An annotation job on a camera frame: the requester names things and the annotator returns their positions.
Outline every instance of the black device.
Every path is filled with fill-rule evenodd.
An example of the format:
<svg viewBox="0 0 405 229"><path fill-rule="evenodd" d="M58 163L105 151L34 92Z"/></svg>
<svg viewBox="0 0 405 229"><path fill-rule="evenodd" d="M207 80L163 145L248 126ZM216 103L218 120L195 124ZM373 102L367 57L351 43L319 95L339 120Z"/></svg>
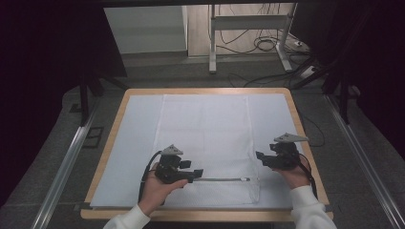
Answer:
<svg viewBox="0 0 405 229"><path fill-rule="evenodd" d="M158 155L160 155L160 161L156 167L155 176L165 184L174 183L182 179L187 179L189 183L192 183L195 178L200 178L203 175L203 169L194 170L194 172L179 171L179 169L190 168L191 161L181 160L181 157L178 155L182 155L182 151L174 145L170 145L163 151L156 152L150 159L148 165L146 165L142 180L140 181L138 202L140 202L142 198L143 188L148 178L152 161Z"/></svg>
<svg viewBox="0 0 405 229"><path fill-rule="evenodd" d="M265 156L256 151L256 157L262 160L264 166L271 169L292 170L297 167L297 161L300 161L300 153L294 142L270 144L270 150L276 152L277 156Z"/></svg>
<svg viewBox="0 0 405 229"><path fill-rule="evenodd" d="M200 178L203 175L203 170L194 170L193 172L179 171L179 169L190 168L190 165L190 160L181 160L179 156L162 155L156 168L155 176L166 184L182 179L187 179L189 183L192 183L194 178Z"/></svg>
<svg viewBox="0 0 405 229"><path fill-rule="evenodd" d="M270 144L270 150L276 152L277 156L265 156L265 154L256 151L256 157L262 160L263 165L269 167L270 169L280 169L288 171L293 170L297 166L299 166L306 174L312 187L313 194L316 198L318 198L315 179L310 173L310 167L309 169L307 169L307 167L305 167L301 163L300 156L303 155L298 152L295 143L288 141L277 142L276 144Z"/></svg>

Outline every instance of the wooden board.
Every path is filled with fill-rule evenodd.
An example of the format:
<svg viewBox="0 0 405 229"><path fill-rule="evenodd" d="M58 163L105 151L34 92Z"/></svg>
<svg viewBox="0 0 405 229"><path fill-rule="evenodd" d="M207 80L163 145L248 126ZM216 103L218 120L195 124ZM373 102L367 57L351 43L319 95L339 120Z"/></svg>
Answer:
<svg viewBox="0 0 405 229"><path fill-rule="evenodd" d="M131 95L142 94L284 94L287 100L288 108L291 113L296 131L298 135L305 135L303 126L301 124L298 112L295 108L294 101L291 93L285 88L182 88L182 89L130 89L122 98L120 107L117 112L113 128L108 136L104 151L102 153L100 162L98 163L95 176L89 188L85 203L90 203L99 184L101 177L107 165L108 158L112 151L114 142L116 140L119 124L124 117L126 105ZM313 160L309 144L302 142L302 149L309 160L312 169L312 175L315 179L317 186L318 198L325 205L329 205L329 200L326 195L322 180L319 176L318 169ZM81 216L84 219L110 219L118 214L128 212L126 210L118 209L82 209ZM333 213L330 212L329 216L333 218ZM157 210L152 216L152 220L156 221L292 221L289 210Z"/></svg>

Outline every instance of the metal frame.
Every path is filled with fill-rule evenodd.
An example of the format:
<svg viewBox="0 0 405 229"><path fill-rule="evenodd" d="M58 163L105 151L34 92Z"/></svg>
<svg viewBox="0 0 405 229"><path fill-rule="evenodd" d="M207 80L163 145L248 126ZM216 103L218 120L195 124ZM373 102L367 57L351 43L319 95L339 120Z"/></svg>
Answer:
<svg viewBox="0 0 405 229"><path fill-rule="evenodd" d="M62 164L59 167L59 170L57 171L51 188L49 189L48 194L46 195L41 208L39 209L38 214L33 221L31 229L47 228L48 223L51 220L54 208L59 201L63 189L65 188L65 184L68 181L69 175L71 174L71 171L75 165L77 155L80 152L81 146L83 145L86 135L89 132L90 126L95 119L99 100L100 98L97 97L89 118L83 126L80 126L77 129L72 144L69 147L69 150L66 153Z"/></svg>
<svg viewBox="0 0 405 229"><path fill-rule="evenodd" d="M211 5L211 47L209 53L209 72L217 71L215 31L235 30L280 30L283 29L280 42L276 45L277 53L286 72L292 72L284 46L291 27L297 3L293 3L287 15L247 15L215 16L215 5Z"/></svg>
<svg viewBox="0 0 405 229"><path fill-rule="evenodd" d="M335 101L333 95L326 95L326 99L329 101L330 109L333 113L333 116L340 129L342 130L345 138L347 139L352 152L357 159L358 164L360 165L367 180L372 186L375 196L378 198L378 201L380 202L388 219L390 220L391 225L395 229L405 228L405 220L402 217L401 212L399 211L393 197L391 196L390 191L385 187L377 171L374 169L372 163L367 157L366 152L364 151L361 144L357 140L357 137L352 131L351 126L346 124L345 120L343 120L343 118L339 114L339 105Z"/></svg>

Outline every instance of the hand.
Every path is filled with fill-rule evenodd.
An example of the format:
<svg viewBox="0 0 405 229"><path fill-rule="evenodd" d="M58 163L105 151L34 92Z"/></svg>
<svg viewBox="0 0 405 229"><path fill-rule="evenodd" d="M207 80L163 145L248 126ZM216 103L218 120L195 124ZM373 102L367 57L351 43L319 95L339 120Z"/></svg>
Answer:
<svg viewBox="0 0 405 229"><path fill-rule="evenodd" d="M301 163L310 171L309 164L307 160L303 157L300 156ZM301 186L306 186L310 185L309 179L307 178L307 175L304 173L304 171L299 167L295 167L293 170L279 170L279 169L273 169L273 171L278 172L281 174L284 179L286 180L289 188L292 190L294 188L298 188Z"/></svg>
<svg viewBox="0 0 405 229"><path fill-rule="evenodd" d="M188 183L187 179L182 179L172 184L164 184L155 176L157 165L158 163L155 163L149 172L143 189L142 199L138 203L140 210L148 217L164 202L173 190L182 188Z"/></svg>

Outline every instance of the black cable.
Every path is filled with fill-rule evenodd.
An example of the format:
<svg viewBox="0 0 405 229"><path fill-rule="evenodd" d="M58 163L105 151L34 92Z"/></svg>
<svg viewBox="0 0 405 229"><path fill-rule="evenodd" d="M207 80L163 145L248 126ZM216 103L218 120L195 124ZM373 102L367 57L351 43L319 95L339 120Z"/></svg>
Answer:
<svg viewBox="0 0 405 229"><path fill-rule="evenodd" d="M289 90L291 90L291 80L297 75L300 75L303 71L307 69L307 67L313 63L315 57L310 56L302 65L298 66L298 68L293 72L293 75L289 79L288 85L286 86Z"/></svg>
<svg viewBox="0 0 405 229"><path fill-rule="evenodd" d="M305 63L305 61L303 62L303 63L298 63L298 62L296 62L295 60L292 60L292 56L302 56L302 55L310 55L310 54L306 54L306 53L292 53L292 54L290 54L289 56L288 56L288 60L291 62L291 63L294 63L294 64L296 64L296 65L302 65L302 64L304 64Z"/></svg>
<svg viewBox="0 0 405 229"><path fill-rule="evenodd" d="M300 156L303 156L304 159L307 161L308 166L309 166L309 169L307 169L307 167L305 167L305 165L303 165L303 163L301 163L301 160L298 161L297 159L295 159L294 156L292 156L292 155L290 155L290 154L286 154L286 156L288 156L291 160L293 160L293 161L295 162L295 164L297 164L297 165L304 171L304 173L306 174L306 176L307 176L307 178L308 178L308 180L309 180L309 182L310 182L310 186L312 187L313 195L314 195L316 198L318 198L318 191L316 190L315 179L314 179L313 176L312 176L310 164L309 164L309 161L308 161L307 157L304 156L304 155L302 155L302 154L300 154Z"/></svg>
<svg viewBox="0 0 405 229"><path fill-rule="evenodd" d="M249 81L248 79L245 79L245 78L243 78L242 76L240 76L240 75L238 75L238 74L229 73L229 74L228 74L228 81L229 81L230 85L232 85L232 87L234 87L234 88L237 88L237 87L235 87L235 85L232 83L232 81L231 81L231 79L230 79L230 76L231 76L231 75L235 75L235 76L241 78L241 79L244 80L244 81ZM268 76L256 78L256 79L254 79L254 80L256 81L256 80L266 79L266 78L270 78L270 77L278 77L278 76L286 76L286 75L285 75L285 74L268 75ZM268 83L271 83L271 82L275 82L275 81L279 81L279 80L283 80L283 79L285 79L285 77L284 77L284 78L272 79L272 80L269 80L269 81L267 81L267 82L250 82L250 83L265 85L265 84L268 84Z"/></svg>
<svg viewBox="0 0 405 229"><path fill-rule="evenodd" d="M262 80L262 79L267 79L267 78L270 78L270 77L277 77L277 76L290 76L290 75L291 75L291 73L283 73L283 74L274 74L274 75L267 75L267 76L255 78L255 79L253 79L253 80L247 81L247 82L244 84L244 88L245 88L247 85L249 85L249 84L251 84L251 83L256 83L255 81L259 81L259 80Z"/></svg>
<svg viewBox="0 0 405 229"><path fill-rule="evenodd" d="M153 160L156 158L156 156L160 155L160 153L161 153L161 151L157 151L154 155L152 155L151 160L149 160L148 165L146 165L145 171L143 172L142 180L140 181L138 202L140 202L140 200L142 199L143 189L145 187L145 182L146 182L146 179L148 178L148 174L151 169L151 164L152 164Z"/></svg>
<svg viewBox="0 0 405 229"><path fill-rule="evenodd" d="M318 129L319 133L322 135L322 143L320 143L320 144L318 144L318 145L312 145L312 144L310 144L310 140L309 140L309 146L310 146L310 147L322 147L322 146L324 146L324 145L325 145L325 134L324 134L324 132L321 130L321 128L320 128L314 121L312 121L312 120L309 119L307 116L305 116L298 108L296 108L296 109L297 109L297 113L298 113L298 115L299 115L299 117L300 117L300 119L301 119L301 123L303 124L304 132L306 132L306 127L305 127L305 122L304 122L304 119L306 119L306 120L308 120L310 123L312 123L312 124L316 127L316 129Z"/></svg>
<svg viewBox="0 0 405 229"><path fill-rule="evenodd" d="M261 12L261 11L265 8L265 6L266 6L266 4L263 4L262 7L259 9L259 11L258 11L257 13ZM208 6L208 9L207 9L208 37L209 37L209 39L211 40L212 38L211 38L211 34L210 34L210 29L209 29L209 19L210 19L211 17L210 17L210 15L209 15L209 12L210 12L210 10L209 10L209 6ZM280 13L280 4L279 4L279 6L278 6L277 12ZM230 43L236 41L236 40L239 39L242 35L246 34L248 31L249 31L249 30L243 31L240 35L238 35L236 38L232 39L231 41L224 41L224 37L223 37L222 31L220 31L220 35L221 35L221 38L222 38L224 44L227 45L227 44L230 44ZM238 54L249 54L249 53L254 52L254 51L256 51L256 50L260 50L260 51L262 51L262 52L270 52L270 51L274 50L274 49L276 48L277 42L278 42L278 40L279 40L279 38L278 38L278 30L277 30L277 37L275 37L275 38L272 37L272 36L261 36L261 35L262 35L262 32L263 32L263 30L260 30L259 36L256 37L256 38L253 40L254 49L249 50L249 51L246 51L246 52L235 51L235 50L232 50L232 49L230 49L230 48L228 48L228 47L225 47L225 46L216 45L216 47L217 47L217 48L221 48L221 49L228 50L228 51L230 51L230 52L235 52L235 53L238 53ZM271 46L270 48L262 48L261 45L263 45L263 44L265 44L265 43L270 43L270 44L272 44L272 46ZM290 53L308 54L308 53L306 53L306 52L298 52L298 51L295 51L295 50L293 50L293 49L290 48L290 47L288 47L288 48L290 49Z"/></svg>
<svg viewBox="0 0 405 229"><path fill-rule="evenodd" d="M218 7L218 14L221 15L221 5ZM224 44L228 45L234 41L236 41L237 39L239 39L241 36L243 36L245 33L247 33L249 30L245 30L244 32L242 32L240 35L238 35L236 38L232 39L231 41L224 41L224 37L223 37L223 31L220 31L220 36L221 39L223 40Z"/></svg>
<svg viewBox="0 0 405 229"><path fill-rule="evenodd" d="M271 7L271 3L268 4L268 9L267 9L267 13L268 14L270 12L270 7Z"/></svg>
<svg viewBox="0 0 405 229"><path fill-rule="evenodd" d="M229 4L229 9L232 11L233 15L235 15L235 12L232 10L232 4Z"/></svg>
<svg viewBox="0 0 405 229"><path fill-rule="evenodd" d="M259 14L259 12L265 8L265 5L266 5L266 3L263 3L262 6L259 8L259 10L256 12L256 14Z"/></svg>

